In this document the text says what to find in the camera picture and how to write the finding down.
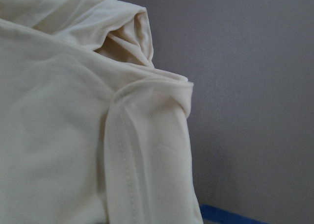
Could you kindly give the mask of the beige long-sleeve printed shirt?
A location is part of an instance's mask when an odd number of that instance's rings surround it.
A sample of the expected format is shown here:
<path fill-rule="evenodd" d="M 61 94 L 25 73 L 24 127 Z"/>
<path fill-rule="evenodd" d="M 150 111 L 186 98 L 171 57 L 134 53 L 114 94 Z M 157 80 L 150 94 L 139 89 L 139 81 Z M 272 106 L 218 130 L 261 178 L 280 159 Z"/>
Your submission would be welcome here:
<path fill-rule="evenodd" d="M 0 0 L 1 223 L 202 223 L 193 84 L 152 58 L 145 7 Z"/>

